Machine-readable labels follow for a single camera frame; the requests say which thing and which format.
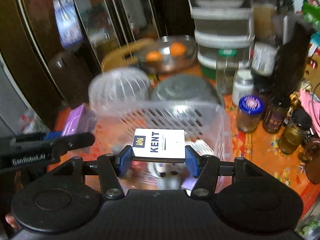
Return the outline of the black electric kettle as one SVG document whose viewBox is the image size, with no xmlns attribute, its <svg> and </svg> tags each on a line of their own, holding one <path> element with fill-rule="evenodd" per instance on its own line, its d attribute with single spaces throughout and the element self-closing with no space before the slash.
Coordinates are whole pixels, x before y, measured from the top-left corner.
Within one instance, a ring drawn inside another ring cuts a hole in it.
<svg viewBox="0 0 320 240">
<path fill-rule="evenodd" d="M 304 76 L 315 29 L 302 15 L 293 13 L 273 16 L 272 24 L 278 46 L 272 74 L 273 96 L 290 95 Z"/>
</svg>

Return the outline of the blue lid glass jar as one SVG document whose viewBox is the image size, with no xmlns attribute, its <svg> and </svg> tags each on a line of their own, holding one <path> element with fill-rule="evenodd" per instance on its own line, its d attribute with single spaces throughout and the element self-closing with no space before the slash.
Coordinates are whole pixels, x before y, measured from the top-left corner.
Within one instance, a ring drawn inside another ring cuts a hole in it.
<svg viewBox="0 0 320 240">
<path fill-rule="evenodd" d="M 242 97 L 238 105 L 238 129 L 245 133 L 253 132 L 260 122 L 263 110 L 264 103 L 260 98 L 253 95 Z"/>
</svg>

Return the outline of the blue wall calendar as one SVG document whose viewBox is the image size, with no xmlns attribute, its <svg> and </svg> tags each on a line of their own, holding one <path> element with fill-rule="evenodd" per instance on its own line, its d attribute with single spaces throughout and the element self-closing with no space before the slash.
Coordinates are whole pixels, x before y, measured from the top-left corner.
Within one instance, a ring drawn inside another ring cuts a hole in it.
<svg viewBox="0 0 320 240">
<path fill-rule="evenodd" d="M 73 0 L 53 0 L 54 15 L 61 46 L 66 49 L 83 40 Z"/>
</svg>

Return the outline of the black lid oil jar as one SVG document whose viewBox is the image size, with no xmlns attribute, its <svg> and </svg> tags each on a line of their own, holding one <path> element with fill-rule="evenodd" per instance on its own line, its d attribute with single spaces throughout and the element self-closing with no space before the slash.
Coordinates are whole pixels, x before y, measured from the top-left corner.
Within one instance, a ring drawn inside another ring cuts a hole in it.
<svg viewBox="0 0 320 240">
<path fill-rule="evenodd" d="M 310 115 L 302 107 L 295 109 L 278 141 L 281 152 L 286 155 L 293 154 L 308 135 L 311 126 Z"/>
</svg>

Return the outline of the white dome mesh cover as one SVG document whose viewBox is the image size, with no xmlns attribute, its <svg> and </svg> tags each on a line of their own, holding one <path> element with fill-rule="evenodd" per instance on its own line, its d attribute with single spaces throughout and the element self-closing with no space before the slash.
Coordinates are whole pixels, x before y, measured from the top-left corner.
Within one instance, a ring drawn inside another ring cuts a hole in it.
<svg viewBox="0 0 320 240">
<path fill-rule="evenodd" d="M 139 68 L 123 67 L 96 76 L 88 87 L 91 110 L 96 116 L 112 113 L 125 104 L 148 101 L 152 85 Z"/>
</svg>

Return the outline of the pink paper sheet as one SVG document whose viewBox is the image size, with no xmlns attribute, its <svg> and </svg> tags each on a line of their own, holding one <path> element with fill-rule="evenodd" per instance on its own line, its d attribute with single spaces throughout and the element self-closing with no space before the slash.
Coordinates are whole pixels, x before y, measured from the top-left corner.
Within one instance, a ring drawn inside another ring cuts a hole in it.
<svg viewBox="0 0 320 240">
<path fill-rule="evenodd" d="M 311 117 L 313 127 L 320 136 L 320 122 L 319 122 L 319 97 L 313 92 L 301 89 L 299 91 L 299 100 L 301 106 L 304 108 L 306 113 Z"/>
</svg>

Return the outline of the upturned steel bowl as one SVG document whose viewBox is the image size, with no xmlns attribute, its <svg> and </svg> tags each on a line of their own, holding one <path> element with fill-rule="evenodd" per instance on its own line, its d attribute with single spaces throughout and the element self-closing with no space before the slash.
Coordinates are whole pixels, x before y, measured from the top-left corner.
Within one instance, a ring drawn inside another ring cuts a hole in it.
<svg viewBox="0 0 320 240">
<path fill-rule="evenodd" d="M 150 100 L 209 101 L 224 105 L 213 85 L 201 77 L 188 74 L 177 74 L 160 81 L 152 90 Z"/>
</svg>

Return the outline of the dark purple label jar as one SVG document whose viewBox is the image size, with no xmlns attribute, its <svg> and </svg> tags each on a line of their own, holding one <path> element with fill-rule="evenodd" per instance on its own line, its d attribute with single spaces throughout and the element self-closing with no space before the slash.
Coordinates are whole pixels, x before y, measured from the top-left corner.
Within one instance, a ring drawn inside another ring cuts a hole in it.
<svg viewBox="0 0 320 240">
<path fill-rule="evenodd" d="M 288 95 L 277 95 L 271 98 L 263 119 L 263 128 L 268 133 L 277 133 L 289 111 L 291 100 Z"/>
</svg>

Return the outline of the dark brown thermos jug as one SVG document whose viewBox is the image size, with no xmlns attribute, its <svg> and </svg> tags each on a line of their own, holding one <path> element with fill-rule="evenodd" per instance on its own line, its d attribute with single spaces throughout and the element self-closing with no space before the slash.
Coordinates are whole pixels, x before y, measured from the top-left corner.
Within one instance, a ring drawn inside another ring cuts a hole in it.
<svg viewBox="0 0 320 240">
<path fill-rule="evenodd" d="M 76 108 L 88 102 L 88 86 L 92 76 L 84 60 L 65 50 L 50 60 L 48 68 L 69 107 Z"/>
</svg>

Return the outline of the white Kent cigarette box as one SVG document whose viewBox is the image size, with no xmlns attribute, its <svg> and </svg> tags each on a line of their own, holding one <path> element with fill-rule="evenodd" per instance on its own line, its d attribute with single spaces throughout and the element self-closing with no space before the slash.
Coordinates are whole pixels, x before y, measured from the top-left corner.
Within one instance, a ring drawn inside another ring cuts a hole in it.
<svg viewBox="0 0 320 240">
<path fill-rule="evenodd" d="M 184 160 L 184 130 L 137 128 L 132 151 L 133 156 L 139 158 Z"/>
</svg>

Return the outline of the white label dark bottle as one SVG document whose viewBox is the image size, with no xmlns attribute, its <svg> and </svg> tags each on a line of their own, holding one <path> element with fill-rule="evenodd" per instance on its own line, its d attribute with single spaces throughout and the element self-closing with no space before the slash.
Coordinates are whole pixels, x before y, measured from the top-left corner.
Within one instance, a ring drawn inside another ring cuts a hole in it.
<svg viewBox="0 0 320 240">
<path fill-rule="evenodd" d="M 276 55 L 277 48 L 262 42 L 255 43 L 251 65 L 251 74 L 255 80 L 272 75 Z"/>
</svg>

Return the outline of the purple cigarette box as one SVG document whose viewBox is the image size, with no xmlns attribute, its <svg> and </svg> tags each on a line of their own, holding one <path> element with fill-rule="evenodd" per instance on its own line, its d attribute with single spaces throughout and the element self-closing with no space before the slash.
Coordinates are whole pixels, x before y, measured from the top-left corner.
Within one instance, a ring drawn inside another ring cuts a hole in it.
<svg viewBox="0 0 320 240">
<path fill-rule="evenodd" d="M 69 136 L 84 132 L 93 132 L 97 123 L 95 113 L 85 104 L 71 110 L 61 136 Z"/>
</svg>

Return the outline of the left orange fruit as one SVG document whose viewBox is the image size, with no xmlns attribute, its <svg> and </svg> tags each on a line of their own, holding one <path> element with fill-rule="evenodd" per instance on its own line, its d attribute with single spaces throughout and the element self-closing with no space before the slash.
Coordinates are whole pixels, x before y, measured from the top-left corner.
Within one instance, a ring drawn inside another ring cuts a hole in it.
<svg viewBox="0 0 320 240">
<path fill-rule="evenodd" d="M 147 62 L 162 61 L 163 55 L 159 51 L 153 50 L 146 54 L 145 59 Z"/>
</svg>

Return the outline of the small white salt jar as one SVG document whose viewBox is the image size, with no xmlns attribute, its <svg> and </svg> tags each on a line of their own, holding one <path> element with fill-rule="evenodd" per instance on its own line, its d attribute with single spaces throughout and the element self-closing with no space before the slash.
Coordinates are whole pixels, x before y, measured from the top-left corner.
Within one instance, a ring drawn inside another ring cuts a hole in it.
<svg viewBox="0 0 320 240">
<path fill-rule="evenodd" d="M 234 76 L 232 102 L 238 107 L 242 97 L 253 93 L 254 80 L 249 69 L 239 69 Z"/>
</svg>

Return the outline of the orange fruit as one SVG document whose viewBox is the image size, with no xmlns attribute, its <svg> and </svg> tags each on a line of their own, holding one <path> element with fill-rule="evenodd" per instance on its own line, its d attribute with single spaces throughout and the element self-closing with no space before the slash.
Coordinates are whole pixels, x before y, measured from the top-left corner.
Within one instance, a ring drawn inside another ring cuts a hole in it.
<svg viewBox="0 0 320 240">
<path fill-rule="evenodd" d="M 147 62 L 162 61 L 163 55 L 159 51 L 153 50 L 146 54 L 145 59 Z"/>
<path fill-rule="evenodd" d="M 186 46 L 181 42 L 174 42 L 169 46 L 169 50 L 172 57 L 183 56 L 187 52 Z"/>
</svg>

